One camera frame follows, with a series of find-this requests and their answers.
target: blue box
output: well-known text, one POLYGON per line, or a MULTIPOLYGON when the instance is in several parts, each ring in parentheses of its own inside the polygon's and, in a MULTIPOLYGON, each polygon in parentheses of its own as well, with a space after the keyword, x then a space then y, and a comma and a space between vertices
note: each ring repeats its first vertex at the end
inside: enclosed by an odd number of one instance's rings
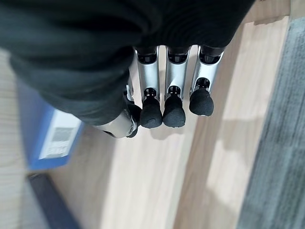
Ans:
POLYGON ((65 165, 83 123, 72 114, 53 108, 39 93, 17 80, 23 148, 29 169, 65 165))

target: robotic finger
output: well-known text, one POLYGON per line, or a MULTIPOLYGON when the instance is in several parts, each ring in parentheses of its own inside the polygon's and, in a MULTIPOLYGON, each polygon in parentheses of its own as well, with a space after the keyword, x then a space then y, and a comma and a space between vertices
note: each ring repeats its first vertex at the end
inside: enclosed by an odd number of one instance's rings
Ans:
POLYGON ((135 48, 140 90, 142 96, 142 112, 140 124, 146 128, 155 128, 162 124, 160 110, 159 80, 159 47, 135 48))
POLYGON ((189 53, 190 47, 166 47, 163 122, 168 127, 182 127, 185 124, 182 102, 189 53))
POLYGON ((141 108, 134 104, 132 80, 129 77, 123 97, 126 108, 111 122, 95 126, 115 138, 134 137, 138 132, 141 108))
POLYGON ((214 110, 211 91, 218 64, 224 48, 199 46, 190 89, 190 111, 196 115, 210 116, 214 110))

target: barcode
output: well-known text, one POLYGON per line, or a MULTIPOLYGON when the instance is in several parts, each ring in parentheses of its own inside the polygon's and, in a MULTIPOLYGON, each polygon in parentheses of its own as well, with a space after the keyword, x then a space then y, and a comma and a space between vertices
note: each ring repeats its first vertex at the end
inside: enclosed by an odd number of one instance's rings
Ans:
POLYGON ((72 131, 73 128, 63 128, 63 127, 55 128, 52 142, 68 141, 71 137, 72 131))

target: white label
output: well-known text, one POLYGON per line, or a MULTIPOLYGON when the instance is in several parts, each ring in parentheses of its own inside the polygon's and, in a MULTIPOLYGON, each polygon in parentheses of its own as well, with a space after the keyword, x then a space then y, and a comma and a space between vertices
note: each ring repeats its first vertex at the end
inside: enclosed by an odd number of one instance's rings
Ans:
POLYGON ((55 110, 39 159, 67 156, 80 125, 81 121, 77 117, 55 110))

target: black object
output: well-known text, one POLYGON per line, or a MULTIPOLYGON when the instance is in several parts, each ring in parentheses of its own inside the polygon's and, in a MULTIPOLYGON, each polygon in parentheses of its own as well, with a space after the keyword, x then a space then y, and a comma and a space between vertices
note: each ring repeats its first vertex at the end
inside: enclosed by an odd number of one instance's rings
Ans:
POLYGON ((146 128, 155 128, 162 124, 162 113, 159 102, 149 97, 144 100, 140 116, 140 124, 146 128))
POLYGON ((182 101, 176 95, 172 94, 165 101, 163 113, 163 123, 169 127, 182 127, 185 124, 185 112, 182 108, 182 101))
POLYGON ((81 229, 47 174, 27 178, 50 229, 81 229))
POLYGON ((214 110, 214 102, 205 88, 194 91, 190 97, 190 111, 196 115, 210 116, 214 110))

